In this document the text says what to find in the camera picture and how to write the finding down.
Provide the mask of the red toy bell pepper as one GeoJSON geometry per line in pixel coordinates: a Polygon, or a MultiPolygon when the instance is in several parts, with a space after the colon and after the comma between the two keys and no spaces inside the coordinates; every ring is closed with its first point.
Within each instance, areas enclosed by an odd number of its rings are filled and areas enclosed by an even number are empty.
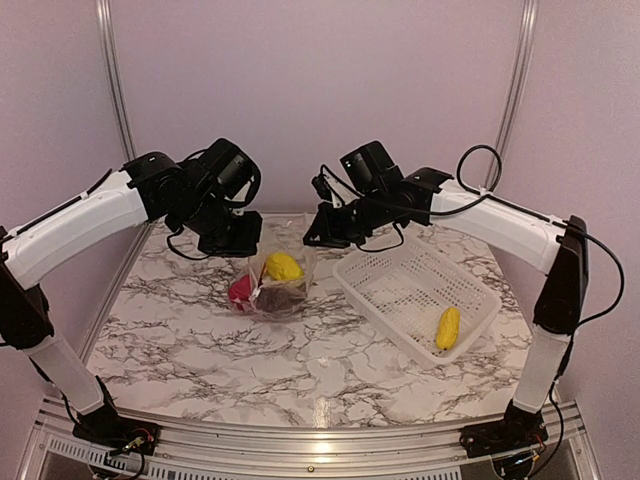
{"type": "Polygon", "coordinates": [[[250,298],[258,286],[250,275],[236,279],[227,291],[230,305],[237,311],[249,312],[252,309],[250,298]]]}

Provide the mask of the clear zip top bag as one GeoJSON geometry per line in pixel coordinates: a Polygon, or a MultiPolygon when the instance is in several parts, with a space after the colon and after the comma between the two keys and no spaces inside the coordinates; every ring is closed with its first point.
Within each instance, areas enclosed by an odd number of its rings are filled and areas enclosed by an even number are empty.
{"type": "Polygon", "coordinates": [[[235,313],[267,322],[293,322],[302,316],[316,267],[310,247],[271,247],[241,263],[227,288],[235,313]]]}

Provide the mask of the dark red toy grapes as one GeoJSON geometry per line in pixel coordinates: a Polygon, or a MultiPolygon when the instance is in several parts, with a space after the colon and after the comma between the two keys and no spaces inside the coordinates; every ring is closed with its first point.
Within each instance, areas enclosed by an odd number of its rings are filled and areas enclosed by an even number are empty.
{"type": "Polygon", "coordinates": [[[271,285],[260,289],[254,301],[255,309],[276,315],[295,312],[306,300],[306,291],[288,285],[271,285]]]}

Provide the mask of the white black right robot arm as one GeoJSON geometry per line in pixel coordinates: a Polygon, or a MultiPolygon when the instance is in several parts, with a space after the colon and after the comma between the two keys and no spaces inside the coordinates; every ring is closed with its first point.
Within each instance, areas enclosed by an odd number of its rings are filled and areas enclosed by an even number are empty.
{"type": "Polygon", "coordinates": [[[460,173],[422,167],[405,174],[373,141],[341,159],[344,175],[322,166],[312,184],[320,202],[304,237],[309,247],[343,249],[333,270],[351,306],[416,364],[461,357],[517,304],[506,277],[491,280],[477,260],[453,260],[426,232],[462,236],[493,260],[511,257],[542,278],[519,381],[496,420],[464,426],[468,457],[543,447],[550,403],[582,323],[589,282],[588,232],[576,216],[539,213],[464,183],[460,173]]]}

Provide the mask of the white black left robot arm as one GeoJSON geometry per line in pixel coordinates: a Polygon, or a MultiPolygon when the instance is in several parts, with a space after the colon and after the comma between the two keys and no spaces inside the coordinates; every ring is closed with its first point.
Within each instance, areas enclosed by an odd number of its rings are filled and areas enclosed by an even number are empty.
{"type": "Polygon", "coordinates": [[[67,295],[88,293],[87,263],[72,273],[76,257],[126,230],[165,222],[168,237],[197,238],[190,261],[246,258],[256,254],[262,218],[249,204],[262,175],[258,165],[225,138],[181,161],[152,151],[108,171],[89,189],[28,223],[1,233],[1,338],[24,353],[61,394],[75,436],[106,445],[152,430],[121,416],[104,382],[54,327],[47,288],[68,280],[67,295]]]}

